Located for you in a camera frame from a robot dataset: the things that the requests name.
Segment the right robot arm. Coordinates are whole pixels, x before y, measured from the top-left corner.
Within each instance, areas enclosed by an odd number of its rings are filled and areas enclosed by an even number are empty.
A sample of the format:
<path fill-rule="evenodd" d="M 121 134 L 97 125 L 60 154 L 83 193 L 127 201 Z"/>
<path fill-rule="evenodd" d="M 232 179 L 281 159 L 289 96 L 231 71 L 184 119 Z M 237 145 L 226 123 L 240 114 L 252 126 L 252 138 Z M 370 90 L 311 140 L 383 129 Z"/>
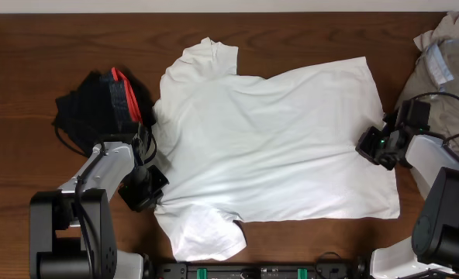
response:
<path fill-rule="evenodd" d="M 359 259 L 356 278 L 459 278 L 459 157 L 430 132 L 429 116 L 429 103 L 409 99 L 384 118 L 384 129 L 372 126 L 358 141 L 372 164 L 410 168 L 425 202 L 412 235 Z"/>

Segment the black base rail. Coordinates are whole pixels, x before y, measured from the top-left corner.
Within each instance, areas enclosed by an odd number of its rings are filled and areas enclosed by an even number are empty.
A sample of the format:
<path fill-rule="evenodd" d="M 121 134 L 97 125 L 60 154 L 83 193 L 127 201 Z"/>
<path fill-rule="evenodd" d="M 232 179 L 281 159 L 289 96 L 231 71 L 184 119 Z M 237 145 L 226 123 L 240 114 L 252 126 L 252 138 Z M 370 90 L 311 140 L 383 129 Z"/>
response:
<path fill-rule="evenodd" d="M 166 263 L 155 267 L 155 279 L 365 279 L 363 263 L 324 260 L 293 265 L 215 265 Z"/>

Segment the khaki beige garment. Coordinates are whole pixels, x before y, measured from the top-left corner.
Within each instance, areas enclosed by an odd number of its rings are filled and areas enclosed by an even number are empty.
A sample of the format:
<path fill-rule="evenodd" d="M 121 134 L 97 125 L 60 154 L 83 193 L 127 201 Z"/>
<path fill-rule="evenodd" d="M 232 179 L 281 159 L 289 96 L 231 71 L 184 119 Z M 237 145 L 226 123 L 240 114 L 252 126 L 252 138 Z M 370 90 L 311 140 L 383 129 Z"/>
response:
<path fill-rule="evenodd" d="M 459 13 L 448 12 L 435 29 L 413 41 L 421 54 L 396 105 L 428 92 L 421 100 L 431 104 L 430 131 L 454 136 L 459 133 Z M 459 156 L 459 137 L 449 145 Z"/>

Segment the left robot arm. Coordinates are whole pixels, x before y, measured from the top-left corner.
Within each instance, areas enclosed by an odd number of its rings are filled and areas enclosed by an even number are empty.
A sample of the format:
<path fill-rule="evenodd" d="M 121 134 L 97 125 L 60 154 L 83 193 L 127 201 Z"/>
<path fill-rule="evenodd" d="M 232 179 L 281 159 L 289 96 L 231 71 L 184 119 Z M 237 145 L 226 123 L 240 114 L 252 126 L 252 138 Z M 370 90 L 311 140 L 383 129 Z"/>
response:
<path fill-rule="evenodd" d="M 56 191 L 29 204 L 32 278 L 153 278 L 148 256 L 118 249 L 109 202 L 118 194 L 129 209 L 153 208 L 167 178 L 153 160 L 150 130 L 113 135 L 94 146 L 85 165 Z"/>

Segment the black shorts with red waistband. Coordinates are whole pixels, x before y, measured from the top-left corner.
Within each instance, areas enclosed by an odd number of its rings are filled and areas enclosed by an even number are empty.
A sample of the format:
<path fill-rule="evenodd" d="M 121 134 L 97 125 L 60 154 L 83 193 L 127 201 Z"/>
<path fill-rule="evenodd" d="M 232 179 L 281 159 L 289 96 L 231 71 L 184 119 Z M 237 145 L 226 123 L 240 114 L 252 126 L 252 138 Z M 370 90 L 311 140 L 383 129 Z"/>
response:
<path fill-rule="evenodd" d="M 133 134 L 139 124 L 156 123 L 149 90 L 125 67 L 90 72 L 75 90 L 57 98 L 56 106 L 56 137 L 83 157 L 107 136 Z M 62 140 L 61 131 L 71 143 Z"/>

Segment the white printed t-shirt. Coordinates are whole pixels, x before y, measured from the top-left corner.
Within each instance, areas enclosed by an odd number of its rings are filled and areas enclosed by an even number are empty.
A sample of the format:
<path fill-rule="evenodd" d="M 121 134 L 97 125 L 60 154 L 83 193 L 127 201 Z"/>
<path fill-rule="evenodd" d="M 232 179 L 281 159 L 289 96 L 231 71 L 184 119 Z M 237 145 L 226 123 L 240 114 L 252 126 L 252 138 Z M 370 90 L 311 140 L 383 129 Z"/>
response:
<path fill-rule="evenodd" d="M 239 75 L 238 53 L 205 38 L 160 80 L 155 216 L 174 258 L 233 257 L 241 222 L 399 217 L 395 173 L 356 151 L 384 115 L 366 59 L 266 79 Z"/>

